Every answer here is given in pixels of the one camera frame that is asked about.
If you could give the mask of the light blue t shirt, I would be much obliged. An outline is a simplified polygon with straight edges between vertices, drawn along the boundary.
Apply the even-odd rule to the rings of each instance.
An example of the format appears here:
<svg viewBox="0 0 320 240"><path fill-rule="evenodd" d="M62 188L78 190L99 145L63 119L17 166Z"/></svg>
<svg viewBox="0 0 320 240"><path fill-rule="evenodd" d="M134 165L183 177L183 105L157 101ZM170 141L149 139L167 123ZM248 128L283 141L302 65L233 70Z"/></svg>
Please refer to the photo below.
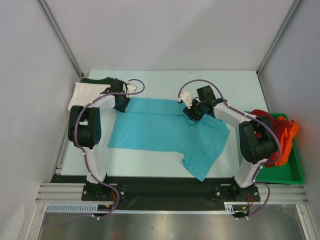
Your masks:
<svg viewBox="0 0 320 240"><path fill-rule="evenodd" d="M133 98L117 113L108 147L183 154L183 166L204 181L230 134L225 122L204 117L194 122L174 100Z"/></svg>

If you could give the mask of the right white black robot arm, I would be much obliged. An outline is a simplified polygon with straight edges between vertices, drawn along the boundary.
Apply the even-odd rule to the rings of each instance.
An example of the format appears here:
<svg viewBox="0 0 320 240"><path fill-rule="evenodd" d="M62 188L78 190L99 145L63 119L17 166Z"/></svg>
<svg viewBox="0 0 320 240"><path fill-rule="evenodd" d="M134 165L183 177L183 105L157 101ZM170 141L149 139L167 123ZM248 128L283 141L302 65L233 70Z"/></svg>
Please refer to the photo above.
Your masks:
<svg viewBox="0 0 320 240"><path fill-rule="evenodd" d="M242 201L256 182L259 171L275 153L281 152L281 145L267 116L256 116L231 106L223 97L216 98L212 88L207 85L197 90L197 97L182 89L177 102L184 103L183 113L194 122L205 115L221 120L238 132L238 145L242 155L239 170L233 177L231 196Z"/></svg>

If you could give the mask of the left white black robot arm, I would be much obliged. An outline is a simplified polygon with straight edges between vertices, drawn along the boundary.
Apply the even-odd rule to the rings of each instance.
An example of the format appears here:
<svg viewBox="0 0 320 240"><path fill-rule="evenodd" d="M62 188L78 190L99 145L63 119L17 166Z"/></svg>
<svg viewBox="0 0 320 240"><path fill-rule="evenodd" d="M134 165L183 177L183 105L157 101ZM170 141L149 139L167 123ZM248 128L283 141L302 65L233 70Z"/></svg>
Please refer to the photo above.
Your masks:
<svg viewBox="0 0 320 240"><path fill-rule="evenodd" d="M124 113L136 89L135 85L117 78L84 78L75 84L67 107L70 113L68 139L81 150L87 169L86 180L96 184L93 194L100 200L107 199L111 193L111 188L103 183L107 173L98 153L103 134L101 116L112 109Z"/></svg>

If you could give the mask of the folded dark green t shirt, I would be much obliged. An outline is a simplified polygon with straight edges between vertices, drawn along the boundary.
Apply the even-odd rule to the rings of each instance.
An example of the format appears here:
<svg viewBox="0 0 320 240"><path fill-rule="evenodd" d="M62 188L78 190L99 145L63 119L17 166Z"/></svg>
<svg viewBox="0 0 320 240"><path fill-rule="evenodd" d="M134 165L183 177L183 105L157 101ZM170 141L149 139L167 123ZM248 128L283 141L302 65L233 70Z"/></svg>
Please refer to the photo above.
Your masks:
<svg viewBox="0 0 320 240"><path fill-rule="evenodd" d="M81 83L97 84L97 85L111 85L112 81L113 81L113 78L111 77L106 77L103 79L91 79L91 78L84 77L80 80Z"/></svg>

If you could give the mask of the folded white t shirt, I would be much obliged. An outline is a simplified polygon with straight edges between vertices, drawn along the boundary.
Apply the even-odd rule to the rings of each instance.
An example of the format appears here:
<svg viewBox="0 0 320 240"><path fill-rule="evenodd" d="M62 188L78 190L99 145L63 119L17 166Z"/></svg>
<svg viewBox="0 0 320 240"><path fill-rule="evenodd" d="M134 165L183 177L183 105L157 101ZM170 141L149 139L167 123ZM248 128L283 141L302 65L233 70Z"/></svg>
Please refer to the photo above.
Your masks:
<svg viewBox="0 0 320 240"><path fill-rule="evenodd" d="M68 112L71 112L73 106L85 106L92 102L109 87L109 84L76 82L73 95L67 107Z"/></svg>

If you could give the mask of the red t shirt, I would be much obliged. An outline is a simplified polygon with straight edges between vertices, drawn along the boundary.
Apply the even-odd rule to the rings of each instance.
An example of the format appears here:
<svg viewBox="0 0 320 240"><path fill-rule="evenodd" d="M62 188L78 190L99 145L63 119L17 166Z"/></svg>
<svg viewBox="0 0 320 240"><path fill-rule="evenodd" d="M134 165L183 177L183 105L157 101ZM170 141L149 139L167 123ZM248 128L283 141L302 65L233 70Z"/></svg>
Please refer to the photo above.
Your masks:
<svg viewBox="0 0 320 240"><path fill-rule="evenodd" d="M279 155L279 152L277 151L267 160L267 163L265 164L266 167L272 168L285 165L290 155L290 147L292 147L292 143L289 142L289 122L283 116L273 118L268 112L259 109L253 110L251 114L256 116L268 116L274 133L280 143L281 155L279 159L276 161Z"/></svg>

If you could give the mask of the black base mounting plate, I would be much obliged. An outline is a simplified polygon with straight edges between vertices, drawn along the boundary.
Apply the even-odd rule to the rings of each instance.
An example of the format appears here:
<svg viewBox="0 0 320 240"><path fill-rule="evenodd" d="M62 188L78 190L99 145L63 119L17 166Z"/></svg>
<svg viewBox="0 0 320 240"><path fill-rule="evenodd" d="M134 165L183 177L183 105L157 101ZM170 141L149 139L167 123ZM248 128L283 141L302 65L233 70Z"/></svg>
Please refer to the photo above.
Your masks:
<svg viewBox="0 0 320 240"><path fill-rule="evenodd" d="M261 200L255 185L241 189L233 178L108 176L104 186L89 183L85 176L55 175L51 182L83 184L81 200L118 201L117 210L128 211L220 211L225 202L251 205Z"/></svg>

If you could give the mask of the orange t shirt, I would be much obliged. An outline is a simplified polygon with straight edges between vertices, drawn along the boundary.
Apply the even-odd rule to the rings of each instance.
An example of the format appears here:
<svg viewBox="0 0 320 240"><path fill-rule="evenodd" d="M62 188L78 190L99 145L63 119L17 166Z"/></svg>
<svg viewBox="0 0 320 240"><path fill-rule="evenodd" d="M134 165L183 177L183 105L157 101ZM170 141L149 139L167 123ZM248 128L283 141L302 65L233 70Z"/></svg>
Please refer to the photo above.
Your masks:
<svg viewBox="0 0 320 240"><path fill-rule="evenodd" d="M275 152L271 158L268 159L268 164L266 164L267 168L284 166L288 162L291 150L293 148L293 139L300 129L300 126L295 122L294 119L287 120L284 116L272 118L271 123L274 133L279 140L282 153L279 160L274 162L278 157L278 152Z"/></svg>

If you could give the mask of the green plastic tray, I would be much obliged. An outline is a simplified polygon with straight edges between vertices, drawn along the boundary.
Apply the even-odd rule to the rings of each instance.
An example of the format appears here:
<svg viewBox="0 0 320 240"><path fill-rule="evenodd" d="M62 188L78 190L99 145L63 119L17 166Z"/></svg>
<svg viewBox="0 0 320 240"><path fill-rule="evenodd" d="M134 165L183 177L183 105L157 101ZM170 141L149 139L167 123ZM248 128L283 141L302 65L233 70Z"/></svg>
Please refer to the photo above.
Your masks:
<svg viewBox="0 0 320 240"><path fill-rule="evenodd" d="M287 116L284 113L269 113L273 118L278 118L280 116ZM266 167L263 166L262 170L259 171L257 177L257 182L265 182L272 184L287 184L287 185L302 185L304 183L304 176L302 173L302 168L300 165L298 151L295 146L293 138L293 146L290 152L288 161L283 166Z"/></svg>

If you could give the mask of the aluminium front frame rail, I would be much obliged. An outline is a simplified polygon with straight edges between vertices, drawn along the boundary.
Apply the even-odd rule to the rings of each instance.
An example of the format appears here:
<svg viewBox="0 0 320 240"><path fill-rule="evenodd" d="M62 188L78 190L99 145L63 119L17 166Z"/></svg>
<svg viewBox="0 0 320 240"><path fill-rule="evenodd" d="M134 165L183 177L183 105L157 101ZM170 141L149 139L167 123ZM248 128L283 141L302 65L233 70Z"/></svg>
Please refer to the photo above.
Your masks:
<svg viewBox="0 0 320 240"><path fill-rule="evenodd" d="M35 201L37 203L79 203L83 183L43 183ZM270 184L268 204L308 204L308 197L302 185Z"/></svg>

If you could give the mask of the left aluminium corner post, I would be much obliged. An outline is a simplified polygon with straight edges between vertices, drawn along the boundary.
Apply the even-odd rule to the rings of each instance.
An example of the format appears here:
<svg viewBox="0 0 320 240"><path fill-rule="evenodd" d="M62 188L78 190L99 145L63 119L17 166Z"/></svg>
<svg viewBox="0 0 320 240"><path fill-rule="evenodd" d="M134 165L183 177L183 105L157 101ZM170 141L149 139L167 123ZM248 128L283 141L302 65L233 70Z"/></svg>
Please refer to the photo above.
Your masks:
<svg viewBox="0 0 320 240"><path fill-rule="evenodd" d="M63 33L61 30L59 23L57 22L48 2L46 0L36 0L38 6L40 7L41 11L43 12L43 15L45 19L47 20L49 26L51 27L51 30L53 31L53 34L57 38L63 52L65 53L66 57L68 58L72 68L76 72L77 76L82 79L84 76L83 71L80 68L80 65L78 64L74 53Z"/></svg>

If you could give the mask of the aluminium corner post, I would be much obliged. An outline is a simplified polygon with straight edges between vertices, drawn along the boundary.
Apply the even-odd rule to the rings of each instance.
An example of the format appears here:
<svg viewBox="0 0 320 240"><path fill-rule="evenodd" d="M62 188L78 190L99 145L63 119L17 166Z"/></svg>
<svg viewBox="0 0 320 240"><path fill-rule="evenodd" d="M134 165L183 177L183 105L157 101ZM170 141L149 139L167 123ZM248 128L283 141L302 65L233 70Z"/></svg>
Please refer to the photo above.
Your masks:
<svg viewBox="0 0 320 240"><path fill-rule="evenodd" d="M36 0L38 6L40 7L41 11L43 12L43 15L45 19L47 20L49 26L51 27L51 30L53 31L53 34L57 38L63 52L65 53L66 57L68 58L72 68L76 72L77 76L82 79L84 76L83 71L80 68L80 65L78 64L74 53L63 33L61 30L59 23L57 22L48 2L46 0Z"/></svg>
<svg viewBox="0 0 320 240"><path fill-rule="evenodd" d="M264 68L268 64L269 60L271 59L273 53L275 52L277 46L279 45L281 39L283 38L287 28L289 27L290 23L292 22L294 16L296 15L297 11L299 10L303 0L294 0L286 13L282 23L280 24L279 29L277 30L268 50L266 51L261 63L259 64L256 74L257 77L260 78Z"/></svg>

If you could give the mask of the right aluminium corner post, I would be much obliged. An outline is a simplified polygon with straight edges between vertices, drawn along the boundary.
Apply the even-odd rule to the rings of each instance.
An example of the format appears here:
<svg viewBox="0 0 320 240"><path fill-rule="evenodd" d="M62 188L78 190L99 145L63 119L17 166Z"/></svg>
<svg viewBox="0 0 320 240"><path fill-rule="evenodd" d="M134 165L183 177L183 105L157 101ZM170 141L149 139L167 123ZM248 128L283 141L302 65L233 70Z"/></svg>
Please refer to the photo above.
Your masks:
<svg viewBox="0 0 320 240"><path fill-rule="evenodd" d="M273 53L275 52L277 46L279 45L281 39L283 38L287 28L289 27L290 23L292 22L294 16L296 15L297 11L299 10L303 0L294 0L286 13L282 23L280 24L279 29L277 30L268 50L266 51L261 63L259 64L256 74L257 77L260 78L264 68L268 64L269 60L271 59Z"/></svg>

